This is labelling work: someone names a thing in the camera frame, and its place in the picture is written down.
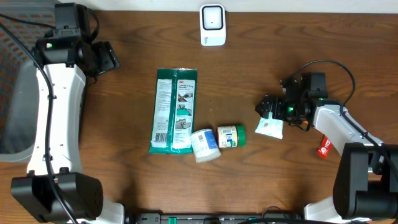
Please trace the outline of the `white lid blue jar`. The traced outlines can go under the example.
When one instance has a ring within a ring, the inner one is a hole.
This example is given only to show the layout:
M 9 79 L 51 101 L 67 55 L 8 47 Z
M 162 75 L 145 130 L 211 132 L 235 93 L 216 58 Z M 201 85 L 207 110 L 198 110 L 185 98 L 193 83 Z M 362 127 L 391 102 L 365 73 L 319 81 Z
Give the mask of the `white lid blue jar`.
M 221 153 L 212 129 L 202 129 L 190 136 L 196 163 L 208 162 L 220 157 Z

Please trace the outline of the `red snack wrapper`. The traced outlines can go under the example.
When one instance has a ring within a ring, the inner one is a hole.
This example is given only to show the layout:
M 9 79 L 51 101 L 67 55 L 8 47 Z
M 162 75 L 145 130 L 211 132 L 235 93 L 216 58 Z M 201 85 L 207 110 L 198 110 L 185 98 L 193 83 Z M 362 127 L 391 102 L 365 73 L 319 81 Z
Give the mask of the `red snack wrapper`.
M 317 154 L 321 158 L 326 159 L 331 147 L 332 147 L 331 141 L 327 136 L 324 136 L 323 141 L 320 144 L 320 147 L 317 149 Z

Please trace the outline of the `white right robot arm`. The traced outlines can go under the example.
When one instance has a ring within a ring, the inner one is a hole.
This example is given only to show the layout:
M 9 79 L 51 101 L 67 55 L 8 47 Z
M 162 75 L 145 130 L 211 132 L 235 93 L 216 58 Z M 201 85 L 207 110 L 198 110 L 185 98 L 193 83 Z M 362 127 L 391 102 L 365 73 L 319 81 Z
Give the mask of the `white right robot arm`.
M 262 118 L 301 124 L 324 134 L 341 159 L 333 195 L 304 208 L 307 220 L 347 223 L 397 218 L 397 146 L 365 131 L 336 100 L 288 101 L 265 96 L 256 106 Z

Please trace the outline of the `large green 3M package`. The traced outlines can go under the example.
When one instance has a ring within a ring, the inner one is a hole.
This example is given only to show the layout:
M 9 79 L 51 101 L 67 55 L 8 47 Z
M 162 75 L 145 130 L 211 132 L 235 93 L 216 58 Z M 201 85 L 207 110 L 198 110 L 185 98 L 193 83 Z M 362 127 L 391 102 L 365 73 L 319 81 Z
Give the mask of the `large green 3M package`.
M 190 154 L 198 71 L 188 68 L 158 68 L 151 154 Z

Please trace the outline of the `green lid jar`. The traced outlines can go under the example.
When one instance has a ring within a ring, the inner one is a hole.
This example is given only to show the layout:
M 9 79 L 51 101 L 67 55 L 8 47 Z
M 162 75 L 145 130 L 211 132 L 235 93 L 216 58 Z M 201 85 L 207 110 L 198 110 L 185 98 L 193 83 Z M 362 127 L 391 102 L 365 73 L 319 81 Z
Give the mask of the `green lid jar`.
M 246 145 L 246 132 L 243 125 L 217 127 L 219 148 L 243 147 Z

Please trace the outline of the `light green wipes packet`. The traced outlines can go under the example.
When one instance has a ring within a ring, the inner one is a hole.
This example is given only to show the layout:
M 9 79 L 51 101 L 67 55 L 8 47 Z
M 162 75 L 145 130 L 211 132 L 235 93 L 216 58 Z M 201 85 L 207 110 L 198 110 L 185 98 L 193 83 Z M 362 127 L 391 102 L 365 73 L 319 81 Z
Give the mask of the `light green wipes packet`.
M 259 124 L 255 130 L 255 133 L 263 134 L 269 137 L 282 139 L 283 134 L 283 121 L 279 119 L 274 119 L 270 112 L 268 118 L 261 118 Z

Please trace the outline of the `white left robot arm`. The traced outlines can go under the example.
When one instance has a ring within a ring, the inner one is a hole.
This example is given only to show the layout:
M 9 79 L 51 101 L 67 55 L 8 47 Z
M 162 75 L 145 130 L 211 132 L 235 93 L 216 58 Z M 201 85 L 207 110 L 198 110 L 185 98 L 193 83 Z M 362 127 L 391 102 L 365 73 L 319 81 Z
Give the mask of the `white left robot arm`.
M 109 42 L 84 37 L 37 41 L 39 106 L 34 149 L 11 194 L 41 223 L 128 223 L 124 205 L 106 199 L 101 182 L 83 173 L 79 152 L 86 80 L 119 67 Z

